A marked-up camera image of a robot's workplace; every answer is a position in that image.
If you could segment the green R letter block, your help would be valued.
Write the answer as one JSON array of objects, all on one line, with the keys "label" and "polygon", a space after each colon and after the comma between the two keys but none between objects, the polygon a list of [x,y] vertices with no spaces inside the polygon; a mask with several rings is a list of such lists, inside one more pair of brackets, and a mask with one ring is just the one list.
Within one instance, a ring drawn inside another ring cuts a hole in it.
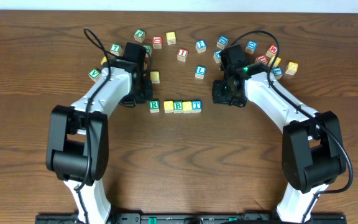
[{"label": "green R letter block", "polygon": [[158,113],[160,111],[159,100],[150,100],[149,101],[149,110],[151,113]]}]

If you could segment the yellow O letter block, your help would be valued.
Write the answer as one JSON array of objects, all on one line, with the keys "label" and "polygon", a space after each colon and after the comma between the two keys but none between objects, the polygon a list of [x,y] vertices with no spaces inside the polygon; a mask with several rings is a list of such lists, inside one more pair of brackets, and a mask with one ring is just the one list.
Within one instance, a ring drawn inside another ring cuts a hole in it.
[{"label": "yellow O letter block", "polygon": [[164,106],[164,112],[165,113],[172,113],[174,111],[174,106],[173,106],[173,101],[164,101],[163,102],[163,106]]}]

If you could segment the green B letter block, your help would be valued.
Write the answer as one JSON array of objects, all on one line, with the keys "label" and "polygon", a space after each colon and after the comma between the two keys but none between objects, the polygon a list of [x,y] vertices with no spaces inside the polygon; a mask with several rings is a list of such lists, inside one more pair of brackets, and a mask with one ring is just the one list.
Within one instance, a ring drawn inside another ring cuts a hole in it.
[{"label": "green B letter block", "polygon": [[173,112],[174,113],[183,113],[183,102],[182,101],[174,101],[173,102]]}]

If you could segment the blue T letter block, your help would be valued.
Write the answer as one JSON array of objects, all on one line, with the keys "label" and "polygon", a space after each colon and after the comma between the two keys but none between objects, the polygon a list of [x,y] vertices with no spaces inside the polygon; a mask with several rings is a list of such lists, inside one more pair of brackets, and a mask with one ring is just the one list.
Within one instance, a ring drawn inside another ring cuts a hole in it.
[{"label": "blue T letter block", "polygon": [[194,100],[191,102],[192,113],[200,113],[202,110],[202,104],[200,100]]}]

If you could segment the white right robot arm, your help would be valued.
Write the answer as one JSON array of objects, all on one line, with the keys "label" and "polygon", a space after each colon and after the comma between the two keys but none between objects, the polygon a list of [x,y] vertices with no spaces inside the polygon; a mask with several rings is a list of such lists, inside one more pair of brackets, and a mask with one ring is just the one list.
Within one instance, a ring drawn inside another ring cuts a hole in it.
[{"label": "white right robot arm", "polygon": [[282,132],[282,170],[288,185],[276,208],[282,222],[303,223],[329,184],[346,171],[337,116],[319,113],[284,89],[263,63],[250,64],[240,45],[218,53],[224,76],[213,83],[213,103],[256,104]]}]

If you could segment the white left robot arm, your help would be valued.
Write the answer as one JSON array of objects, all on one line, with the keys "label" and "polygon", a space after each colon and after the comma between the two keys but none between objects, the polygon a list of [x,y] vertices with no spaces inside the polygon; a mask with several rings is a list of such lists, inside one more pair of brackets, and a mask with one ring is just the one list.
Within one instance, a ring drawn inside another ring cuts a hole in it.
[{"label": "white left robot arm", "polygon": [[70,106],[51,112],[46,166],[70,189],[79,214],[57,223],[113,223],[102,177],[109,159],[108,119],[116,106],[133,108],[152,99],[145,78],[144,46],[129,42],[122,56],[110,58],[89,91]]}]

